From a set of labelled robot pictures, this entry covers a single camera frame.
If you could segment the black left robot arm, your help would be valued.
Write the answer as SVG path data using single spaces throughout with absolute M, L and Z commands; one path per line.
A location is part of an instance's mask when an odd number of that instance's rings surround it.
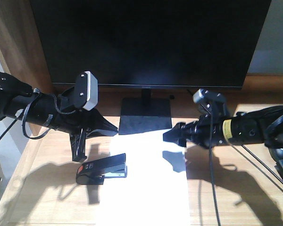
M 44 94 L 8 73 L 0 72 L 0 121 L 6 117 L 68 133 L 72 160 L 83 162 L 85 141 L 92 137 L 112 137 L 117 127 L 95 108 L 98 103 L 98 81 L 90 71 L 80 73 L 75 85 L 61 95 Z

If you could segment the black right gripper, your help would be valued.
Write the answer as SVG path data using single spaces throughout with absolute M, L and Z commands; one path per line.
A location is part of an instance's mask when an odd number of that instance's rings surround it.
M 226 103 L 207 101 L 200 103 L 202 115 L 197 121 L 186 124 L 177 123 L 171 130 L 163 134 L 163 141 L 186 147 L 192 142 L 203 148 L 226 145 L 222 124 L 229 119 L 230 113 Z

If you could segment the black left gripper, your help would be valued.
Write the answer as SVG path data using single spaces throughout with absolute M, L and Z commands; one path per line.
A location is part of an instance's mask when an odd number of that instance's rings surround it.
M 59 96 L 43 94 L 37 89 L 30 97 L 21 97 L 24 112 L 21 113 L 23 135 L 29 139 L 40 139 L 43 134 L 31 137 L 26 132 L 26 123 L 37 124 L 69 134 L 72 161 L 84 162 L 85 140 L 93 137 L 113 137 L 118 128 L 106 120 L 97 109 L 76 109 L 74 88 L 67 89 Z

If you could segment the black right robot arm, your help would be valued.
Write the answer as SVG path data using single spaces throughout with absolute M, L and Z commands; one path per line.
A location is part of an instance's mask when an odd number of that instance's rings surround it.
M 264 143 L 267 147 L 283 147 L 283 105 L 253 112 L 238 112 L 231 117 L 225 103 L 200 104 L 204 114 L 191 123 L 177 123 L 163 134 L 165 142 L 186 147 L 192 142 L 205 149 L 222 145 Z

